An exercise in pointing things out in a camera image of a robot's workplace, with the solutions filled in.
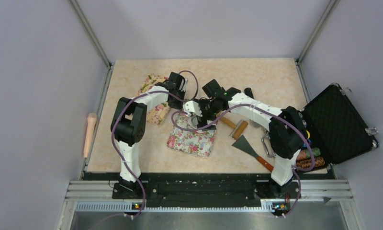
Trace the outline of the wooden double-ended rolling pin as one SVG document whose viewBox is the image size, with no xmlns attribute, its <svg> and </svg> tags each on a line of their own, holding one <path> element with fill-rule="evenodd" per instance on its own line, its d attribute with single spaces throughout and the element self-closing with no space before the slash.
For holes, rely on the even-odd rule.
<svg viewBox="0 0 383 230">
<path fill-rule="evenodd" d="M 220 118 L 220 121 L 232 129 L 230 137 L 234 140 L 238 140 L 248 127 L 248 122 L 245 120 L 240 120 L 238 123 L 234 123 L 230 119 L 223 116 Z"/>
</svg>

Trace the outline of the open black poker chip case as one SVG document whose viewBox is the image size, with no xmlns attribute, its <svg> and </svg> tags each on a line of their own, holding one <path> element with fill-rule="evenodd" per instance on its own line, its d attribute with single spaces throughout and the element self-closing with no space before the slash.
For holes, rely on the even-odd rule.
<svg viewBox="0 0 383 230">
<path fill-rule="evenodd" d="M 345 91 L 337 83 L 330 84 L 302 111 L 289 106 L 279 112 L 285 119 L 306 137 L 305 144 L 289 126 L 271 118 L 270 147 L 275 154 L 290 157 L 296 151 L 304 151 L 306 156 L 298 156 L 295 166 L 308 169 L 311 166 L 310 147 L 314 153 L 314 170 L 329 164 L 340 164 L 379 146 L 368 127 Z"/>
</svg>

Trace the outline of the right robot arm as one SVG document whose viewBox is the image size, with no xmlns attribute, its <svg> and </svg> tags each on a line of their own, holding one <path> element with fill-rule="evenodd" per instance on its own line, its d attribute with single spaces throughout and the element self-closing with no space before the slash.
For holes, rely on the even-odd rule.
<svg viewBox="0 0 383 230">
<path fill-rule="evenodd" d="M 201 130 L 212 128 L 219 112 L 241 115 L 264 128 L 275 153 L 269 191 L 274 197 L 283 197 L 289 190 L 287 182 L 293 176 L 295 160 L 309 139 L 299 111 L 292 106 L 281 109 L 266 105 L 233 87 L 225 90 L 216 80 L 204 85 L 203 91 L 206 99 L 185 102 L 183 110 L 197 117 Z"/>
</svg>

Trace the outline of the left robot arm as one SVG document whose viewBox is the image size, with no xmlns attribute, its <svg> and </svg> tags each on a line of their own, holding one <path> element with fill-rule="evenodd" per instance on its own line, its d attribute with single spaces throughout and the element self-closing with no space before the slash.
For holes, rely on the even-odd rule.
<svg viewBox="0 0 383 230">
<path fill-rule="evenodd" d="M 111 140 L 121 158 L 118 183 L 130 198 L 136 198 L 142 192 L 138 150 L 146 131 L 147 115 L 162 103 L 181 109 L 187 83 L 187 78 L 171 72 L 167 80 L 156 83 L 139 96 L 122 97 L 118 101 L 111 123 Z"/>
</svg>

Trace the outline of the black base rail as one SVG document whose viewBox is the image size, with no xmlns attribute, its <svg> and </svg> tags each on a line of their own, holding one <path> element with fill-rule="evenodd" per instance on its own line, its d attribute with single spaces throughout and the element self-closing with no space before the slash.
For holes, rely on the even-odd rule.
<svg viewBox="0 0 383 230">
<path fill-rule="evenodd" d="M 293 180 L 281 191 L 263 174 L 150 174 L 144 189 L 126 190 L 115 180 L 90 175 L 68 185 L 65 200 L 79 211 L 124 212 L 287 212 L 299 202 L 348 202 L 346 180 L 313 175 Z"/>
</svg>

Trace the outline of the yellow floral cloth pad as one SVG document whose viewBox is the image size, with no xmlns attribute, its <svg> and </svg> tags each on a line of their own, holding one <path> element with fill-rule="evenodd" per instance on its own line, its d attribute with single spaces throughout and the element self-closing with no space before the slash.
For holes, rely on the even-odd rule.
<svg viewBox="0 0 383 230">
<path fill-rule="evenodd" d="M 137 91 L 137 95 L 141 95 L 152 89 L 157 83 L 164 82 L 169 78 L 166 76 L 156 75 L 154 73 L 148 74 L 144 82 L 141 84 L 140 88 Z M 162 102 L 160 104 L 156 103 L 156 100 L 153 101 L 152 105 L 155 107 L 149 109 L 149 112 L 146 116 L 146 120 L 154 125 L 160 125 L 163 123 L 167 117 L 170 107 L 168 102 Z"/>
</svg>

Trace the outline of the metal scraper with red handle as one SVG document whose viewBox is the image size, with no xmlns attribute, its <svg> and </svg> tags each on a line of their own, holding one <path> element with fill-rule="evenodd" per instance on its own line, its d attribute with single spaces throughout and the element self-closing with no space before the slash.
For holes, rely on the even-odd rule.
<svg viewBox="0 0 383 230">
<path fill-rule="evenodd" d="M 268 163 L 263 157 L 258 155 L 256 151 L 253 149 L 251 144 L 248 142 L 248 140 L 245 138 L 245 136 L 241 136 L 238 138 L 233 144 L 232 147 L 254 157 L 262 166 L 264 166 L 267 170 L 270 172 L 273 171 L 274 167 Z"/>
</svg>

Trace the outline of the black ridged rolling stick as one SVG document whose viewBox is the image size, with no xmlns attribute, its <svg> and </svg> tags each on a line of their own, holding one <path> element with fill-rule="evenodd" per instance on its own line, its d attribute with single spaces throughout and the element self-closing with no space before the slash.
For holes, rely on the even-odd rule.
<svg viewBox="0 0 383 230">
<path fill-rule="evenodd" d="M 244 93 L 245 93 L 245 95 L 247 95 L 248 97 L 254 99 L 253 91 L 252 91 L 252 89 L 251 89 L 250 87 L 245 88 L 245 89 L 244 89 Z"/>
</svg>

